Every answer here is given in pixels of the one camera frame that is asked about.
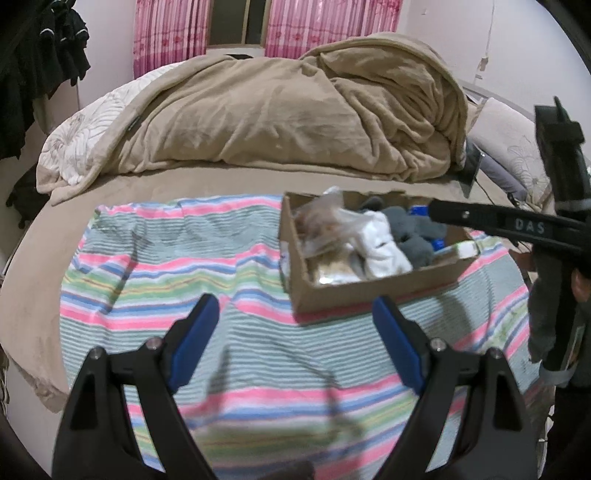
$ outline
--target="striped blanket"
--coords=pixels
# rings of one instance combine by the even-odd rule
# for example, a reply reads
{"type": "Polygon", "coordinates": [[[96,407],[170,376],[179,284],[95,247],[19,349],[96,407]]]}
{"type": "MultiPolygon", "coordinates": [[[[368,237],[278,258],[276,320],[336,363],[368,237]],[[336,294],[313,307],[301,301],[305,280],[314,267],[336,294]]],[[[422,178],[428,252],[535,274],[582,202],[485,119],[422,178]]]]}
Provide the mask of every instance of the striped blanket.
{"type": "MultiPolygon", "coordinates": [[[[392,449],[415,397],[396,374],[367,309],[294,318],[279,273],[280,197],[233,196],[100,207],[66,272],[61,341],[70,383],[88,350],[135,349],[187,315],[205,292],[220,322],[190,384],[175,396],[220,479],[256,478],[310,459],[320,480],[369,479],[392,449]]],[[[408,299],[402,312],[457,348],[502,348],[530,403],[527,295],[496,239],[458,285],[408,299]]],[[[146,463],[159,466],[126,390],[146,463]]],[[[432,466],[452,447],[458,393],[432,466]]]]}

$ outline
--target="plastic bag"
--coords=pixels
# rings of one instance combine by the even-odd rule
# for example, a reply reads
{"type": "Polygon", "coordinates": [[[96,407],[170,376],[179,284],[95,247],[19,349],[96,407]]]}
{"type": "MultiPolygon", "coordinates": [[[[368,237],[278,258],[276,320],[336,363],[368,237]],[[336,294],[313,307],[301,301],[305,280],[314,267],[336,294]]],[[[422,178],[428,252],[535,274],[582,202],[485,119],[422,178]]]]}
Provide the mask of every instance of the plastic bag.
{"type": "Polygon", "coordinates": [[[363,260],[351,244],[310,258],[308,272],[316,285],[341,285],[366,280],[363,260]]]}
{"type": "Polygon", "coordinates": [[[362,213],[346,210],[340,190],[306,203],[293,216],[304,258],[342,247],[371,221],[362,213]]]}

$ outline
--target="gray sock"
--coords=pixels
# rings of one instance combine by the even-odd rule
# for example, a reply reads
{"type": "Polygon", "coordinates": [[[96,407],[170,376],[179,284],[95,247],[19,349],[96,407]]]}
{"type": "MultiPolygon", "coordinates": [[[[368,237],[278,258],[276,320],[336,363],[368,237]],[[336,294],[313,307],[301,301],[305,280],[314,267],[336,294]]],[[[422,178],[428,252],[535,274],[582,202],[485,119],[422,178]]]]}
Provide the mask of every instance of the gray sock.
{"type": "Polygon", "coordinates": [[[429,217],[414,216],[415,231],[427,240],[436,240],[445,238],[447,235],[447,225],[433,222],[429,217]]]}
{"type": "Polygon", "coordinates": [[[390,223],[390,231],[396,243],[408,240],[415,232],[414,218],[402,207],[388,207],[382,213],[390,223]]]}
{"type": "Polygon", "coordinates": [[[435,252],[431,243],[424,238],[413,235],[411,238],[398,244],[402,253],[407,256],[413,268],[428,267],[433,263],[435,252]]]}

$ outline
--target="person's hand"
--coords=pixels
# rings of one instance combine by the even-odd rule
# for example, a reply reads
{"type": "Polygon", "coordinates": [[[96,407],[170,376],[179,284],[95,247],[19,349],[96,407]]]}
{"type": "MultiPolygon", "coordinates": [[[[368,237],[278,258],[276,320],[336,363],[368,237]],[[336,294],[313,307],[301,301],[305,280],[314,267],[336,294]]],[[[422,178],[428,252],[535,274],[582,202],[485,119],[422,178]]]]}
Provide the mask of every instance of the person's hand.
{"type": "Polygon", "coordinates": [[[591,280],[584,277],[579,270],[573,270],[570,286],[573,289],[574,298],[579,303],[585,303],[591,297],[591,280]]]}

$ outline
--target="hanging clothes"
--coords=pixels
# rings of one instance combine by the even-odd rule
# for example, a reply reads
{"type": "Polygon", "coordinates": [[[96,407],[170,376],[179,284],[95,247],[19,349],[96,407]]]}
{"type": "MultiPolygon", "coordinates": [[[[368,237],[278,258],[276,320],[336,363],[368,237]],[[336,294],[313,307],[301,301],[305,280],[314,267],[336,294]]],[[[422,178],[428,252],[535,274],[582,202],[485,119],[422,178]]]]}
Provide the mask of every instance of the hanging clothes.
{"type": "Polygon", "coordinates": [[[90,68],[84,52],[88,29],[72,9],[75,1],[54,0],[44,6],[19,33],[12,51],[2,52],[0,160],[20,156],[34,122],[33,100],[51,97],[65,81],[74,86],[90,68]]]}

